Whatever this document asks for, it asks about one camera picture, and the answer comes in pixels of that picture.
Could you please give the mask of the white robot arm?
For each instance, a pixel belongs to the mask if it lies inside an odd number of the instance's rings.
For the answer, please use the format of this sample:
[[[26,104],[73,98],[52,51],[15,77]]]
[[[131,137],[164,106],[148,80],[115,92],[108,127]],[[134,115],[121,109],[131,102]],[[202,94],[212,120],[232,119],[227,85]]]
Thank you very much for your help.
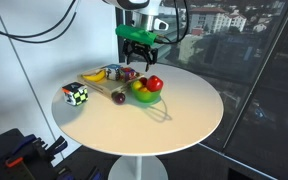
[[[167,30],[169,25],[157,18],[161,0],[103,0],[105,3],[132,13],[132,24],[120,24],[115,29],[117,36],[124,39],[123,54],[127,63],[130,55],[136,54],[146,61],[146,69],[157,62],[158,50],[152,48],[160,43],[154,30]]]

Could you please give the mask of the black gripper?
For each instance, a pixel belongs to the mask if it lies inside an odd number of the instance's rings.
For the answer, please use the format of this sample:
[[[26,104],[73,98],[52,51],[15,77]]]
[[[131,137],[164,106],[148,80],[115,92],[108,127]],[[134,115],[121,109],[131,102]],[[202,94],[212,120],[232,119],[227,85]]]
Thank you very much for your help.
[[[151,64],[157,62],[158,50],[152,49],[149,45],[141,44],[132,40],[125,40],[122,48],[123,54],[126,56],[126,63],[132,62],[132,54],[137,54],[146,61],[145,72],[150,68]]]

